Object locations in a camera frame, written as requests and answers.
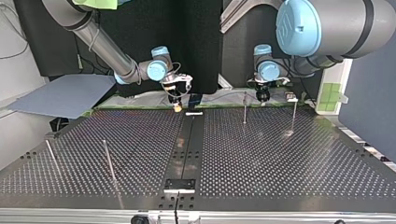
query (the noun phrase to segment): black cable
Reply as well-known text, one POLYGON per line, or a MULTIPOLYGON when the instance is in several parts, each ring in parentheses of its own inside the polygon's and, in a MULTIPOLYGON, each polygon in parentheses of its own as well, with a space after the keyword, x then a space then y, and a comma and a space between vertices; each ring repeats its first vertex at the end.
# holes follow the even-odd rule
MULTIPOLYGON (((101 13, 101 11, 98 9, 98 10, 96 11, 96 22, 98 23, 98 29, 99 29, 99 30, 102 28, 102 25, 101 25, 101 18, 102 18, 102 13, 101 13)), ((99 56, 98 56, 96 53, 95 53, 95 60, 96 60, 96 63, 97 63, 101 68, 107 70, 107 73, 109 72, 109 70, 111 70, 110 67, 106 67, 106 66, 104 66, 104 65, 101 65, 101 63, 99 62, 99 56)))
POLYGON ((9 56, 6 56, 6 57, 1 57, 0 60, 18 57, 18 56, 22 55, 24 52, 26 52, 26 50, 27 50, 28 48, 29 48, 29 43, 26 42, 26 46, 25 46, 25 48, 24 48, 21 52, 16 53, 16 54, 14 54, 14 55, 9 55, 9 56))
POLYGON ((306 86, 305 86, 305 84, 304 84, 302 78, 300 78, 300 82, 301 82, 301 85, 302 85, 303 88, 304 88, 304 91, 305 91, 306 95, 307 95, 307 96, 309 97, 309 99, 311 100, 312 104, 314 104, 314 106, 317 107, 317 103, 315 103, 314 98, 312 98, 311 94, 309 94, 309 92, 308 92, 308 90, 307 90, 307 88, 306 88, 306 86))
POLYGON ((314 64, 309 57, 306 57, 305 59, 311 66, 313 66, 314 68, 317 68, 317 69, 328 69, 328 68, 334 67, 336 64, 338 64, 338 63, 332 63, 332 65, 329 65, 329 66, 319 66, 317 64, 314 64))
MULTIPOLYGON (((90 65, 90 66, 92 67, 92 73, 95 73, 95 69, 96 69, 97 71, 101 72, 102 74, 107 74, 108 71, 107 71, 107 72, 103 71, 102 69, 96 67, 95 64, 94 64, 93 62, 91 62, 90 60, 88 60, 88 59, 82 57, 82 55, 81 55, 81 50, 80 50, 80 48, 79 48, 79 44, 78 44, 78 40, 77 40, 76 35, 74 35, 74 39, 75 39, 75 44, 76 44, 76 49, 77 49, 77 55, 78 55, 78 57, 79 57, 83 62, 87 63, 88 65, 90 65)), ((80 70, 79 70, 79 73, 81 74, 83 71, 84 71, 84 68, 83 68, 83 69, 80 69, 80 70)))
POLYGON ((6 117, 8 117, 8 116, 10 116, 10 115, 13 115, 13 114, 15 114, 15 113, 17 113, 17 111, 12 111, 12 112, 10 112, 10 113, 8 113, 8 114, 5 114, 4 116, 0 117, 0 119, 6 118, 6 117))
POLYGON ((291 66, 286 66, 285 64, 280 63, 280 62, 277 62, 277 61, 275 61, 275 60, 263 60, 262 63, 264 63, 264 62, 276 63, 277 65, 281 66, 283 69, 285 69, 286 71, 288 71, 288 73, 290 73, 290 74, 292 75, 292 77, 302 77, 302 78, 305 78, 305 77, 312 77, 313 74, 314 74, 314 73, 303 74, 303 73, 299 73, 299 72, 297 72, 297 71, 293 71, 293 70, 291 69, 291 66))

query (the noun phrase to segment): robot end effector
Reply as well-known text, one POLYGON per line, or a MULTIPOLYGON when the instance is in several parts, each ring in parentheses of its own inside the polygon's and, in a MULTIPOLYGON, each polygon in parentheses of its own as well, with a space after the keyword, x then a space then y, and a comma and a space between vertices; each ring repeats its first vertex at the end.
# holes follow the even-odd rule
POLYGON ((280 48, 294 57, 273 59, 269 45, 254 49, 258 100, 269 100, 272 81, 312 77, 345 58, 380 49, 395 29, 395 9, 385 0, 286 0, 277 14, 276 38, 280 48))

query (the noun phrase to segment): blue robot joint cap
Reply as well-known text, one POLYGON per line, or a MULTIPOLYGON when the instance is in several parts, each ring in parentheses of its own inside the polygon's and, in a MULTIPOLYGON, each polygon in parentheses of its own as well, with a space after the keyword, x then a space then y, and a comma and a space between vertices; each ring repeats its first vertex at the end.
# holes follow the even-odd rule
POLYGON ((148 77, 154 81, 161 81, 168 73, 168 66, 163 61, 153 61, 148 65, 148 77))
POLYGON ((159 55, 169 54, 169 50, 165 46, 160 46, 151 50, 151 56, 154 58, 159 55))
POLYGON ((265 54, 271 54, 272 53, 272 48, 270 45, 258 45, 254 48, 254 55, 265 55, 265 54))
POLYGON ((265 81, 275 81, 280 76, 279 65, 274 62, 263 62, 259 65, 258 73, 265 81))

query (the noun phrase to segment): vertical metal post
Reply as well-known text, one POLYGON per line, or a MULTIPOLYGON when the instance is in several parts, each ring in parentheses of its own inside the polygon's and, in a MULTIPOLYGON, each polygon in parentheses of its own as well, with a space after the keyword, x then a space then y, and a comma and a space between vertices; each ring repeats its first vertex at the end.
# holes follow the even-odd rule
POLYGON ((116 174, 114 173, 114 169, 113 169, 113 162, 111 161, 110 152, 108 150, 108 146, 107 146, 107 141, 106 140, 103 140, 103 147, 105 148, 105 152, 106 152, 106 156, 107 156, 107 162, 108 162, 108 167, 110 168, 111 176, 113 177, 114 181, 117 181, 116 174))
POLYGON ((247 112, 248 112, 248 93, 245 92, 245 96, 244 96, 244 124, 247 123, 247 112))
POLYGON ((53 160, 56 160, 55 154, 53 154, 52 146, 50 145, 50 140, 47 139, 46 143, 47 143, 47 147, 49 149, 50 156, 52 157, 53 160))

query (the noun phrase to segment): metal rod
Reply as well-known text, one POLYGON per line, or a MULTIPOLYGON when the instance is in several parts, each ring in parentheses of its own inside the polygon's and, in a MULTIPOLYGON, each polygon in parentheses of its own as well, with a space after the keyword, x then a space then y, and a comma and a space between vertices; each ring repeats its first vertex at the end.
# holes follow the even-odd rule
POLYGON ((244 124, 247 123, 247 112, 248 112, 248 93, 245 92, 245 96, 244 96, 244 124))
POLYGON ((295 103, 294 103, 293 120, 295 120, 295 118, 296 118, 297 103, 298 103, 298 102, 295 102, 295 103))
POLYGON ((47 139, 46 143, 47 143, 47 147, 49 149, 50 156, 52 157, 53 160, 56 160, 55 155, 53 154, 52 146, 50 145, 50 140, 47 139))
POLYGON ((113 169, 113 162, 111 161, 110 152, 108 150, 108 146, 107 146, 107 141, 106 140, 103 140, 103 147, 105 148, 107 161, 108 161, 108 166, 110 167, 111 176, 113 177, 114 181, 117 181, 116 174, 114 173, 114 169, 113 169))

